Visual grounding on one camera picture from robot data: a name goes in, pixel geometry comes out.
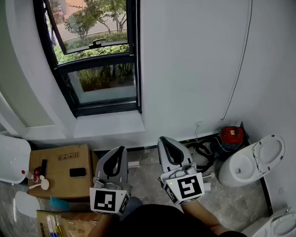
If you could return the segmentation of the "white toilet with open seat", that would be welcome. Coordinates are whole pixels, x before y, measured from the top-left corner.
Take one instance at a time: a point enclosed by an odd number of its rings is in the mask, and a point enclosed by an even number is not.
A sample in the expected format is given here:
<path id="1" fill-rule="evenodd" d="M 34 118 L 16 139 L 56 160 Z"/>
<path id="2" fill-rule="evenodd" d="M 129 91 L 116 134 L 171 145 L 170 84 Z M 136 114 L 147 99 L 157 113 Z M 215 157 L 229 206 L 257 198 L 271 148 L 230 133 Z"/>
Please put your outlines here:
<path id="1" fill-rule="evenodd" d="M 296 233 L 296 212 L 291 208 L 262 217 L 242 231 L 247 237 L 291 237 Z"/>

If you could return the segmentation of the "white oval lid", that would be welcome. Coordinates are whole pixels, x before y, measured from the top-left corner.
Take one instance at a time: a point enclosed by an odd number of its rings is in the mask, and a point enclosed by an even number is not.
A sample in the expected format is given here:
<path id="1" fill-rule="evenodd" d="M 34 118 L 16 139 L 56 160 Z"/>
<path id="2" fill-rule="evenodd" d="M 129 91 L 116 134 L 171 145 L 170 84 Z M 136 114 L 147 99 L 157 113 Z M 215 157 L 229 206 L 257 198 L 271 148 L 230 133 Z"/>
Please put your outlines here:
<path id="1" fill-rule="evenodd" d="M 37 218 L 37 211 L 40 210 L 40 204 L 36 197 L 25 192 L 17 191 L 14 200 L 15 207 L 20 213 Z"/>

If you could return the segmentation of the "black window frame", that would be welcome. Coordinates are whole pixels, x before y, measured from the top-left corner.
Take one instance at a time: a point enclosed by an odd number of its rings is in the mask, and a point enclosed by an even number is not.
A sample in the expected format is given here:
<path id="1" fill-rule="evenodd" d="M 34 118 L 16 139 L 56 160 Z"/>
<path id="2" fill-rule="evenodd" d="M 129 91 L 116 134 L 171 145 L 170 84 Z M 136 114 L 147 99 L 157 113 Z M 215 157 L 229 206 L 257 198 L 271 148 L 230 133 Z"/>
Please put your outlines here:
<path id="1" fill-rule="evenodd" d="M 139 0 L 127 2 L 128 46 L 63 55 L 53 50 L 42 0 L 33 0 L 38 34 L 50 70 L 75 117 L 141 111 Z"/>

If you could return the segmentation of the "closed brown cardboard box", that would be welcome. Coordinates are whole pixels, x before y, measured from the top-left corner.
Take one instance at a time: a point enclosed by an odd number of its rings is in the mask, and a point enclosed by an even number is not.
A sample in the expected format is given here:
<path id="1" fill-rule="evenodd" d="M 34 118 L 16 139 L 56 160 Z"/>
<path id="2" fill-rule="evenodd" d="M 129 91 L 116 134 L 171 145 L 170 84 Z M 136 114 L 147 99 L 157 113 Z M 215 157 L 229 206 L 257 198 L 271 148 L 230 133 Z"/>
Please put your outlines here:
<path id="1" fill-rule="evenodd" d="M 41 167 L 41 174 L 49 181 L 48 190 L 41 187 L 28 190 L 27 193 L 37 198 L 49 199 L 51 196 L 73 201 L 89 200 L 89 189 L 93 186 L 95 165 L 98 157 L 87 144 L 71 145 L 30 153 L 29 171 Z M 71 178 L 71 168 L 86 168 L 86 177 Z"/>

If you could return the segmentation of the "teal cloth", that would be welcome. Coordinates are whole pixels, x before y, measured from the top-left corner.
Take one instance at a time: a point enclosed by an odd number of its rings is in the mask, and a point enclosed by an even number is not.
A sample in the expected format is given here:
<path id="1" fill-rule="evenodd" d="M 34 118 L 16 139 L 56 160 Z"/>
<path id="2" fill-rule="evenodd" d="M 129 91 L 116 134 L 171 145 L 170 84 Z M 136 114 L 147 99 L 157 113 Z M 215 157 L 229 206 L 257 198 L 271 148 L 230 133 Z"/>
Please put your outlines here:
<path id="1" fill-rule="evenodd" d="M 70 209 L 69 202 L 52 196 L 49 198 L 49 205 L 54 209 L 62 211 L 68 211 Z"/>

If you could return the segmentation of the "person's black shirt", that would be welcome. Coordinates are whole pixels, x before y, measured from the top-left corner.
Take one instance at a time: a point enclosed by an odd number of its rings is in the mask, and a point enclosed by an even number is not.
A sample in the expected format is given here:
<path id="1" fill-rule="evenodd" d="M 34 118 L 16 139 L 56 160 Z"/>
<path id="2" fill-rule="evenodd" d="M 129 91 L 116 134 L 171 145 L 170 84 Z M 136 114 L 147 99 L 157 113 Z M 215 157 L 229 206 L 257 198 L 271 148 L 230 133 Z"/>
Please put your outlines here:
<path id="1" fill-rule="evenodd" d="M 247 237 L 237 231 L 221 235 L 177 208 L 144 204 L 110 227 L 105 237 Z"/>

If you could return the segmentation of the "black smartphone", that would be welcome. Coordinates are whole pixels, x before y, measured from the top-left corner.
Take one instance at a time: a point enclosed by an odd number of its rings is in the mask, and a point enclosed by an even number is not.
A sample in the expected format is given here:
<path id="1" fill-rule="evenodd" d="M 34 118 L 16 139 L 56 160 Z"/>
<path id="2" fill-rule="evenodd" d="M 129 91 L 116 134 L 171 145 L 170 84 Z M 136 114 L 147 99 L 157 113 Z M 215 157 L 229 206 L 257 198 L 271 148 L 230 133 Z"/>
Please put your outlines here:
<path id="1" fill-rule="evenodd" d="M 69 174 L 71 178 L 82 178 L 86 177 L 86 168 L 80 167 L 80 168 L 71 168 L 69 170 Z"/>

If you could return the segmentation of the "person's right forearm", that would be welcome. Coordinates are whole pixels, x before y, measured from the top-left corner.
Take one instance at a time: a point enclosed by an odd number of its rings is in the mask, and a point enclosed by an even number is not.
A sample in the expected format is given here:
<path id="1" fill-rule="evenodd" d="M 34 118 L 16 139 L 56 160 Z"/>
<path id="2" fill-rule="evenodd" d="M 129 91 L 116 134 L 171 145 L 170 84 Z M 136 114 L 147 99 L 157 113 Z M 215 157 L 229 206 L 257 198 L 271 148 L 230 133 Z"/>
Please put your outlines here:
<path id="1" fill-rule="evenodd" d="M 184 203 L 181 205 L 181 208 L 185 214 L 188 214 L 198 220 L 202 221 L 203 224 L 211 230 L 211 232 L 220 236 L 226 232 L 231 232 L 230 229 L 225 228 L 219 220 L 208 211 L 202 204 L 198 201 L 192 201 Z"/>

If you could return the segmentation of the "person's left forearm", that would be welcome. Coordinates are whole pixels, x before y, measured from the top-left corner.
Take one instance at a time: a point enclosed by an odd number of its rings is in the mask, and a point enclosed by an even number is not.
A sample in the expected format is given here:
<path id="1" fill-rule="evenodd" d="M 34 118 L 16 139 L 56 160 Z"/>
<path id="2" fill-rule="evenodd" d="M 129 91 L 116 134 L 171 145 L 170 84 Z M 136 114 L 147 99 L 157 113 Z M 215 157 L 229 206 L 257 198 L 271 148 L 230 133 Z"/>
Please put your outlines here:
<path id="1" fill-rule="evenodd" d="M 102 215 L 94 228 L 92 237 L 106 237 L 114 219 L 115 217 L 112 215 Z"/>

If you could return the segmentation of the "white ladle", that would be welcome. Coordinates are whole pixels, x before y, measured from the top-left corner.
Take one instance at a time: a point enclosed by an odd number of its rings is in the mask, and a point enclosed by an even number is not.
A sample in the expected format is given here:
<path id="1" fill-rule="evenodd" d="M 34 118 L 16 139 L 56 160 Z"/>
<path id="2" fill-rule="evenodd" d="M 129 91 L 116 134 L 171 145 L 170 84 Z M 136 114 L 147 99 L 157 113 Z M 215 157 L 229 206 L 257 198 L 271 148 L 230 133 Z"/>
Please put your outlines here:
<path id="1" fill-rule="evenodd" d="M 43 190 L 46 191 L 46 190 L 49 189 L 49 186 L 50 186 L 49 181 L 47 179 L 43 179 L 39 184 L 29 186 L 28 189 L 31 190 L 31 189 L 34 189 L 36 187 L 41 187 Z"/>

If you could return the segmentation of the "small bottle with red cap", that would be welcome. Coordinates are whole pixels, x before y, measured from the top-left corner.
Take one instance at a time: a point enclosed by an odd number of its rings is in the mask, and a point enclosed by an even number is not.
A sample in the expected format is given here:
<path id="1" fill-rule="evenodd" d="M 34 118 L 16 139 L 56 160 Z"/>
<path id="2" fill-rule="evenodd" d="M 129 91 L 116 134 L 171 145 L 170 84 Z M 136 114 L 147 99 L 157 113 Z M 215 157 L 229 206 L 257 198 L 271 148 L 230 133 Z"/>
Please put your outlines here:
<path id="1" fill-rule="evenodd" d="M 45 179 L 45 177 L 41 175 L 41 167 L 35 168 L 33 172 L 22 170 L 22 174 L 34 183 L 38 183 Z"/>

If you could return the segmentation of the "white toilet with raised lid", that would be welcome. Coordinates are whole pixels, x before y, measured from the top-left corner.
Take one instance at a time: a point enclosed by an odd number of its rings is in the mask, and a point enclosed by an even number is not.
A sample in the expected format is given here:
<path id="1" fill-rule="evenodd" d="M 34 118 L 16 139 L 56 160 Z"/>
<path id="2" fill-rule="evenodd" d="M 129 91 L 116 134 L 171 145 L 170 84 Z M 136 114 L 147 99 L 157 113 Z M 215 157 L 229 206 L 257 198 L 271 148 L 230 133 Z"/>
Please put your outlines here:
<path id="1" fill-rule="evenodd" d="M 221 166 L 218 179 L 227 187 L 253 183 L 272 171 L 284 158 L 282 137 L 271 134 L 230 156 Z"/>

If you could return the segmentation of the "person's blue jeans leg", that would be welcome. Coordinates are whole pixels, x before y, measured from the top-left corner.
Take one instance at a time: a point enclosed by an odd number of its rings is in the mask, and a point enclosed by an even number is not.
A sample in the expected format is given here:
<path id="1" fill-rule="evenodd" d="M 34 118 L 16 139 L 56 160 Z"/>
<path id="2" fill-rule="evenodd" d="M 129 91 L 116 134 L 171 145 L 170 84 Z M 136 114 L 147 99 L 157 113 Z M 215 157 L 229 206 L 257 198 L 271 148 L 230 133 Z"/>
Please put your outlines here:
<path id="1" fill-rule="evenodd" d="M 136 210 L 138 207 L 142 206 L 142 201 L 137 197 L 130 197 L 129 201 L 125 207 L 123 217 L 128 216 L 131 214 L 134 210 Z"/>

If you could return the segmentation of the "open brown cardboard box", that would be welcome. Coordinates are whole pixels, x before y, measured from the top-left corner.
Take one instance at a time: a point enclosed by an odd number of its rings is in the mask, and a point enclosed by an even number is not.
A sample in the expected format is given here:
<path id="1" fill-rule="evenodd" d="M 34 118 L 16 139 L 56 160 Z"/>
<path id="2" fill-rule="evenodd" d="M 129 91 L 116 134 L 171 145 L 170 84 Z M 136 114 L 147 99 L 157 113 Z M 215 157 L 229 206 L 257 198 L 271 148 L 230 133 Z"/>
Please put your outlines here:
<path id="1" fill-rule="evenodd" d="M 39 237 L 87 237 L 101 219 L 98 213 L 37 211 Z"/>

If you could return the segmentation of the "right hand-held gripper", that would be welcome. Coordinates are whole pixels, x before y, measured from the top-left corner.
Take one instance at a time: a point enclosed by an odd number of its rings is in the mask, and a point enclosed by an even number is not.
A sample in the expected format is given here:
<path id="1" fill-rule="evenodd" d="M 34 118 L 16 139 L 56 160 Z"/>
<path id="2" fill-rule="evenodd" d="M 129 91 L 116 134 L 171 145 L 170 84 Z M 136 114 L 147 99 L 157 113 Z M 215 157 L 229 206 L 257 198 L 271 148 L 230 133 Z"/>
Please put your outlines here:
<path id="1" fill-rule="evenodd" d="M 158 139 L 159 161 L 163 174 L 158 178 L 174 205 L 197 200 L 205 194 L 202 173 L 192 163 L 189 149 L 165 136 Z"/>

